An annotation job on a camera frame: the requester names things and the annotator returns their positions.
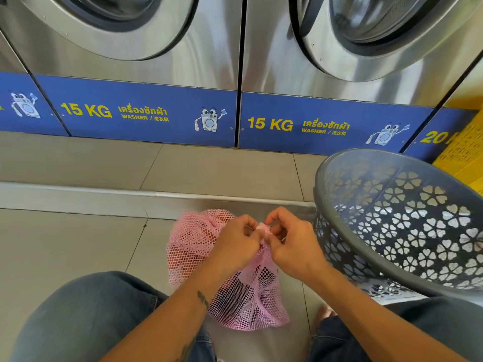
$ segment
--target floor tile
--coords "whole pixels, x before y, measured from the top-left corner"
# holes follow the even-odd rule
[[[306,202],[313,202],[313,184],[315,174],[320,164],[328,158],[323,155],[302,155],[294,154],[295,165],[299,175],[300,187],[302,188],[303,199]]]
[[[281,298],[290,323],[281,328],[241,332],[207,318],[217,357],[225,362],[298,362],[309,339],[302,283],[280,272]]]
[[[319,311],[320,306],[325,304],[325,301],[319,295],[317,295],[317,293],[312,291],[312,289],[306,284],[303,286],[303,291],[305,295],[305,306],[307,307],[307,320],[311,327],[311,333],[314,333],[315,330],[312,330],[312,321],[317,315],[317,311]]]
[[[146,219],[0,209],[0,360],[33,310],[85,274],[125,271]]]
[[[164,145],[142,189],[302,201],[293,155]]]
[[[161,147],[150,142],[0,132],[0,180],[137,190]]]
[[[171,294],[168,284],[166,244],[173,221],[149,219],[128,267],[128,273],[156,289]],[[290,324],[255,332],[240,332],[221,326],[207,317],[208,331],[218,358],[225,362],[294,362],[302,354],[309,338],[309,325],[302,283],[280,272],[282,302]]]
[[[127,272],[153,286],[158,291],[172,294],[169,284],[166,245],[175,221],[149,219]]]

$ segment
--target blue label panel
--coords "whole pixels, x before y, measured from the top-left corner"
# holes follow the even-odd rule
[[[233,147],[235,91],[38,76],[80,137]]]
[[[0,131],[68,135],[28,74],[1,71]]]
[[[357,147],[398,152],[432,108],[243,93],[239,147],[331,155]]]
[[[476,113],[477,110],[441,108],[404,154],[432,163]]]

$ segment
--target basket rim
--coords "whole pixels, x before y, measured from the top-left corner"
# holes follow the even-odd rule
[[[324,190],[316,190],[317,182],[322,181],[323,176],[326,174],[328,170],[329,164],[338,159],[340,156],[343,156],[347,152],[353,151],[364,151],[364,152],[383,152],[388,156],[399,156],[404,157],[405,160],[415,161],[418,165],[427,166],[430,170],[439,171],[439,175],[444,175],[448,179],[455,182],[455,184],[463,185],[466,189],[473,192],[476,196],[478,196],[482,202],[483,198],[476,193],[473,189],[469,188],[458,179],[454,178],[453,176],[449,175],[448,173],[438,169],[437,167],[428,164],[424,161],[421,161],[417,158],[403,155],[397,152],[390,152],[381,149],[366,149],[366,148],[357,148],[357,149],[348,149],[337,152],[331,155],[329,158],[323,161],[320,164],[319,168],[317,169],[317,173],[315,174],[315,182],[313,188],[313,196],[315,201],[315,206],[317,207],[317,211],[323,214],[325,220],[327,220],[330,225],[335,229],[335,231],[339,234],[339,236],[343,239],[344,242],[349,245],[349,247],[354,251],[356,255],[361,256],[364,260],[368,262],[368,264],[378,270],[379,272],[383,273],[386,277],[395,280],[402,286],[405,286],[413,291],[419,292],[420,294],[428,297],[432,296],[450,296],[460,299],[465,299],[468,301],[474,300],[481,300],[481,295],[483,294],[483,290],[461,290],[456,289],[448,286],[443,286],[438,283],[430,282],[425,280],[413,273],[405,271],[404,269],[398,267],[397,265],[393,264],[391,261],[384,258],[380,255],[377,251],[372,250],[369,245],[367,245],[359,236],[357,236],[349,226],[342,220],[339,213],[335,210],[334,206],[331,204],[330,200],[327,198],[326,193]]]

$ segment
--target yellow basket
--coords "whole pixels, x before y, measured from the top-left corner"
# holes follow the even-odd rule
[[[483,110],[433,163],[483,195]]]

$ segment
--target pink mesh laundry bag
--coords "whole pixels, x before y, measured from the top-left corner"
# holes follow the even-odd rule
[[[220,231],[235,216],[224,209],[184,212],[174,224],[167,246],[170,284],[179,287],[210,254]],[[208,314],[237,330],[279,327],[289,322],[281,304],[278,269],[270,247],[260,251],[218,290]]]

